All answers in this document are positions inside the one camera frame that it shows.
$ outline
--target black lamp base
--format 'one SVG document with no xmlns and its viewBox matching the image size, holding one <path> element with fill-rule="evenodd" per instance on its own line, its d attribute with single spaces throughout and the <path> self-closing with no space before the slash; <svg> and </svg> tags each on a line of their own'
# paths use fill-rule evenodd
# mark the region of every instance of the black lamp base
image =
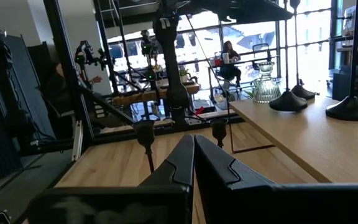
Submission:
<svg viewBox="0 0 358 224">
<path fill-rule="evenodd" d="M 292 88 L 291 92 L 293 92 L 293 94 L 295 94 L 295 96 L 304 98 L 305 100 L 314 99 L 314 97 L 316 96 L 315 93 L 304 89 L 303 86 L 301 86 L 301 85 L 294 86 Z"/>
<path fill-rule="evenodd" d="M 340 103 L 328 106 L 326 115 L 330 118 L 344 121 L 358 121 L 358 99 L 355 96 L 347 96 Z"/>
<path fill-rule="evenodd" d="M 270 101 L 268 105 L 277 111 L 301 111 L 308 107 L 308 102 L 290 91 L 285 91 L 281 96 Z"/>
</svg>

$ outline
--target clear glass vase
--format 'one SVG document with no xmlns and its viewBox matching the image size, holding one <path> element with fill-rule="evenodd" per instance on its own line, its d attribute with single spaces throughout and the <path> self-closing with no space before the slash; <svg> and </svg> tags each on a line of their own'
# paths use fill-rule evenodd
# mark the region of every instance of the clear glass vase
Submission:
<svg viewBox="0 0 358 224">
<path fill-rule="evenodd" d="M 281 95 L 280 88 L 272 79 L 274 62 L 258 63 L 260 77 L 254 80 L 253 99 L 257 103 L 268 103 Z"/>
</svg>

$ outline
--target woman sitting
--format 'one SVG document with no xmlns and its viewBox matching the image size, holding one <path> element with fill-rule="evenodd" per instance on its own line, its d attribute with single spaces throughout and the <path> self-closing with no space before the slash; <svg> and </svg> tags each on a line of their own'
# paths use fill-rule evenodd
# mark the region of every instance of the woman sitting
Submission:
<svg viewBox="0 0 358 224">
<path fill-rule="evenodd" d="M 240 55 L 233 50 L 233 46 L 230 41 L 226 41 L 223 44 L 223 51 L 221 54 L 222 60 L 223 60 L 223 54 L 228 53 L 229 54 L 229 60 L 231 62 L 235 62 L 241 59 Z M 220 71 L 221 77 L 223 77 L 226 80 L 233 80 L 234 77 L 236 77 L 236 86 L 240 87 L 240 80 L 241 80 L 241 70 L 239 70 L 234 65 L 225 65 L 221 67 Z"/>
</svg>

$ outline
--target desk lamp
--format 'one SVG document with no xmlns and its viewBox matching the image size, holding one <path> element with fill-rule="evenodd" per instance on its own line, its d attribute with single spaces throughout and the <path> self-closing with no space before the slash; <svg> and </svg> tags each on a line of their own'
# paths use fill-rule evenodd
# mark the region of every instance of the desk lamp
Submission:
<svg viewBox="0 0 358 224">
<path fill-rule="evenodd" d="M 153 164 L 153 151 L 152 144 L 154 142 L 154 121 L 143 120 L 134 123 L 132 126 L 135 129 L 137 135 L 137 141 L 141 146 L 146 149 L 147 159 L 149 160 L 149 166 L 151 173 L 154 172 Z"/>
<path fill-rule="evenodd" d="M 287 9 L 288 0 L 284 0 Z M 304 98 L 297 97 L 288 87 L 288 20 L 285 21 L 285 92 L 268 104 L 271 109 L 277 111 L 301 111 L 308 107 Z"/>
<path fill-rule="evenodd" d="M 213 119 L 210 122 L 212 135 L 218 140 L 218 146 L 223 147 L 223 139 L 226 137 L 227 120 L 224 118 Z"/>
<path fill-rule="evenodd" d="M 358 40 L 358 0 L 356 1 L 356 13 L 354 18 L 353 40 Z M 353 41 L 352 67 L 349 96 L 340 103 L 328 106 L 326 115 L 345 121 L 358 121 L 358 98 L 354 95 L 354 84 L 356 82 L 356 66 L 358 63 L 358 41 Z"/>
<path fill-rule="evenodd" d="M 292 88 L 291 92 L 300 98 L 306 100 L 314 99 L 315 93 L 310 92 L 303 88 L 299 83 L 299 66 L 298 66 L 298 27 L 296 18 L 298 17 L 298 6 L 301 3 L 301 0 L 290 0 L 290 6 L 293 8 L 294 17 L 295 17 L 295 50 L 296 50 L 296 85 Z"/>
</svg>

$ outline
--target wooden board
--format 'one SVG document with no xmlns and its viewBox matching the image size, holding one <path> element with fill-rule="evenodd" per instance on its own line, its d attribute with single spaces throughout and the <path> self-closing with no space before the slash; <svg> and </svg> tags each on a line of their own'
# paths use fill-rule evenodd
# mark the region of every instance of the wooden board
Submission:
<svg viewBox="0 0 358 224">
<path fill-rule="evenodd" d="M 190 95 L 196 94 L 200 90 L 199 84 L 187 85 L 185 87 Z M 167 98 L 167 89 L 160 90 L 160 98 L 161 99 Z M 114 104 L 116 105 L 128 105 L 132 103 L 145 102 L 145 101 L 151 101 L 156 99 L 157 99 L 157 95 L 155 94 L 155 91 L 145 91 L 144 93 L 137 93 L 131 96 L 117 96 L 113 98 L 113 101 Z"/>
<path fill-rule="evenodd" d="M 252 100 L 231 108 L 319 182 L 358 182 L 358 122 L 325 115 L 337 101 L 316 97 L 299 113 L 274 111 Z"/>
</svg>

